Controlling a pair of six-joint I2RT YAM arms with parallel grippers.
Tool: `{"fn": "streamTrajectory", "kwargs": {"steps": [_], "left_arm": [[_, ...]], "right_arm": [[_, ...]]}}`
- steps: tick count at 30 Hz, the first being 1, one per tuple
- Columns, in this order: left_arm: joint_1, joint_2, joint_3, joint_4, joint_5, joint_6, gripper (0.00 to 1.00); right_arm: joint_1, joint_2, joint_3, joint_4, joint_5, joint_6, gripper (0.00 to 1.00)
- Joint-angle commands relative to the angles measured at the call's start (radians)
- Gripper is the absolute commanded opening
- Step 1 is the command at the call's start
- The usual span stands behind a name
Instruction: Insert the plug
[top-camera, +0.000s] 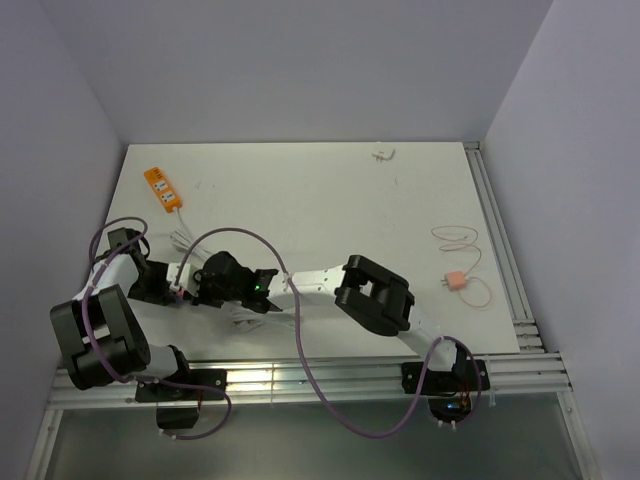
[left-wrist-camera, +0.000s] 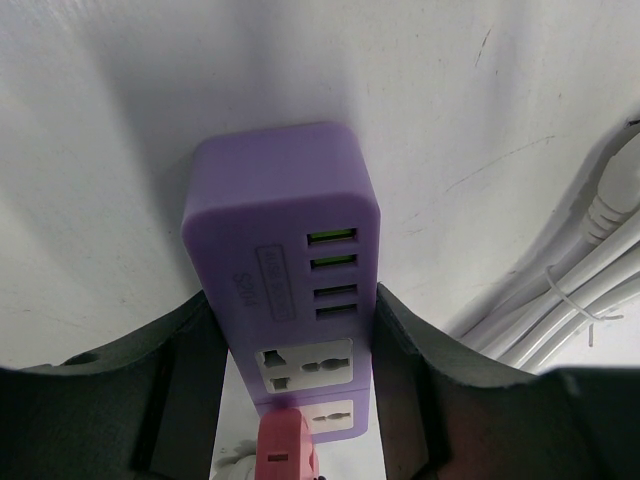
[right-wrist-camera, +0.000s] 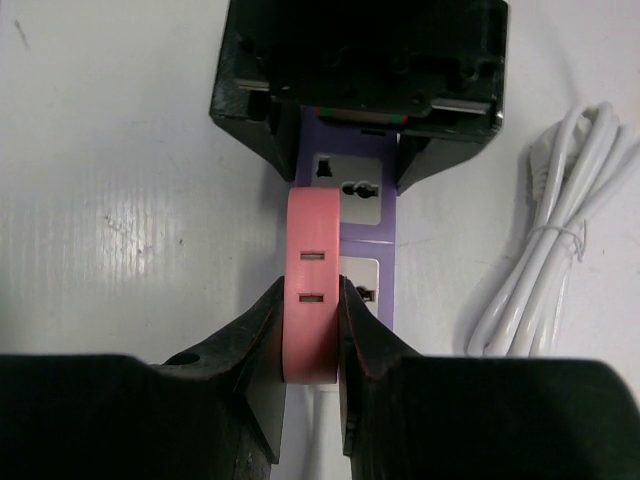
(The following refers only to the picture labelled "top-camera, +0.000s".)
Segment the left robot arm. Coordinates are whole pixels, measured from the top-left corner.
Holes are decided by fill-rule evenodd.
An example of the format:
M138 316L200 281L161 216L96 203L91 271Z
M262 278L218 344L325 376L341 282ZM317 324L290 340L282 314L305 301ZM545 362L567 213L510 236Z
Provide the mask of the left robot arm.
M107 238L102 255L90 248L85 287L50 311L69 378L79 390L157 381L170 398L183 399L195 386L184 354L174 345L149 344L130 305L132 300L159 306L175 302L166 280L168 265L148 259L150 247L140 231L122 227Z

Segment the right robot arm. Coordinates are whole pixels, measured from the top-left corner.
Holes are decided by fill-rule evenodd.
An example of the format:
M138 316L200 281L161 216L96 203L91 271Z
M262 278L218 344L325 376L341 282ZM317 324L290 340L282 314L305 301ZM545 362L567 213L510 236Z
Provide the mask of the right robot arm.
M181 274L180 289L195 305L220 308L234 302L262 315L292 309L297 302L333 305L366 331L396 337L416 354L428 355L428 370L441 388L457 388L468 374L467 355L418 306L409 282L362 255L333 268L287 274L252 270L222 251L202 268Z

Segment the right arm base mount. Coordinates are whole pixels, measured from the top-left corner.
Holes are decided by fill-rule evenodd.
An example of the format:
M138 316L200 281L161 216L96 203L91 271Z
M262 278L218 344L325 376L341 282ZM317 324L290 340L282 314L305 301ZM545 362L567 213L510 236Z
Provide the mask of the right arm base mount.
M437 422L458 425L474 410L478 392L485 394L490 388L486 363L472 362L463 354L450 371L428 370L420 395L428 398L429 410Z

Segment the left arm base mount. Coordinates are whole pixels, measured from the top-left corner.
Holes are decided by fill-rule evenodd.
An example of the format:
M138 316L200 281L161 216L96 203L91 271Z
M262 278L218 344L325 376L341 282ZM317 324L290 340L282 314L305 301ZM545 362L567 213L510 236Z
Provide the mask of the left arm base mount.
M135 402L156 405L156 424L165 430L190 430L200 417L203 401L223 401L227 371L196 369L187 383L193 388L172 387L162 383L138 384Z

